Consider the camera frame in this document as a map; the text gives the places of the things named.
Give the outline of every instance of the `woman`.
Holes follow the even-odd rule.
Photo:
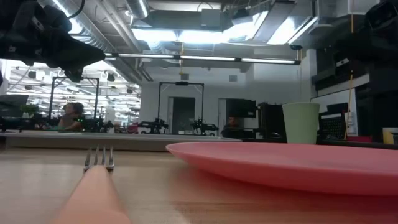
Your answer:
[[[81,103],[68,103],[64,110],[65,115],[62,116],[58,128],[64,131],[81,131],[81,123],[75,120],[82,116],[84,106]]]

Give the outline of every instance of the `paper cup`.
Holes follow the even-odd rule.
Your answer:
[[[282,105],[287,143],[316,144],[318,131],[318,103],[289,103]]]

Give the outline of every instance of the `table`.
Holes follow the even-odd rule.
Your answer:
[[[0,222],[47,223],[82,177],[85,153],[1,152]],[[116,151],[115,165],[112,177],[133,224],[398,223],[397,197],[246,184],[196,170],[164,152]]]
[[[36,147],[50,149],[88,149],[89,147],[114,146],[117,150],[165,151],[168,144],[195,141],[241,140],[212,136],[176,136],[168,134],[110,134],[110,133],[58,133],[55,131],[24,131],[0,133],[6,138],[7,147]]]

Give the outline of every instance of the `doorway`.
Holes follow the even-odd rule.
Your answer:
[[[169,110],[172,114],[170,121],[172,134],[179,134],[180,132],[187,134],[187,131],[188,133],[192,131],[191,124],[195,120],[195,98],[170,97],[169,108],[172,108],[172,111]]]

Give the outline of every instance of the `metal frame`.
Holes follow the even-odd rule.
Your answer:
[[[179,85],[180,83],[184,82],[160,82],[159,83],[159,96],[157,99],[157,117],[160,117],[160,97],[162,95],[162,85],[163,84],[173,84],[173,85]],[[203,102],[205,100],[205,84],[204,83],[184,83],[184,85],[179,85],[179,86],[189,86],[189,85],[200,85],[202,88],[201,91],[201,119],[203,119]]]
[[[65,77],[52,77],[52,85],[51,85],[51,97],[50,97],[50,110],[49,110],[49,119],[52,117],[52,103],[53,103],[53,98],[54,98],[54,89],[58,85],[55,85],[55,81],[57,79],[63,79],[65,80]],[[96,80],[97,81],[97,86],[96,86],[96,93],[95,93],[95,106],[94,106],[94,121],[96,121],[96,115],[97,115],[97,107],[98,107],[98,94],[100,93],[100,79],[99,78],[83,78],[84,80]]]

